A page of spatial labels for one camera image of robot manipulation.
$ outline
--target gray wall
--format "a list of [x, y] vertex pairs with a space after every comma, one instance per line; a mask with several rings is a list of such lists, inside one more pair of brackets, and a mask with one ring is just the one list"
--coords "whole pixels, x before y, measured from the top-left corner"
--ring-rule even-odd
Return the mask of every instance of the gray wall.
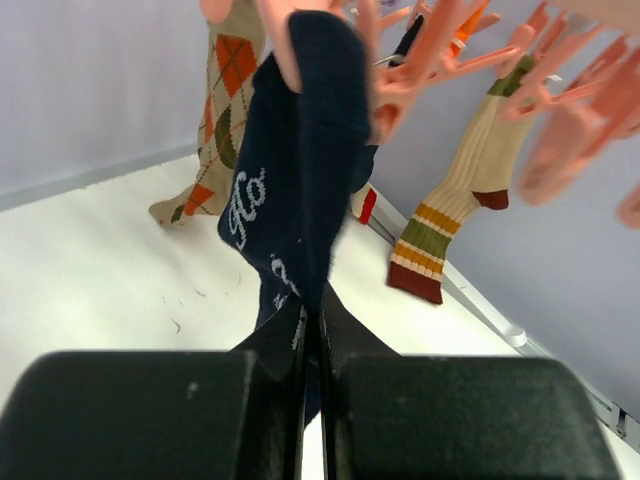
[[[470, 53], [502, 46], [535, 4], [494, 0], [504, 19]], [[4, 0], [0, 22], [0, 197], [195, 142], [206, 56], [195, 0]], [[401, 34], [387, 32], [382, 53]], [[429, 89], [380, 150], [374, 183], [406, 216], [446, 174], [492, 81], [483, 72]], [[477, 213], [450, 250], [507, 317], [636, 418], [640, 237], [613, 212], [640, 179], [639, 153], [640, 138], [613, 145], [546, 207], [513, 195], [509, 210]]]

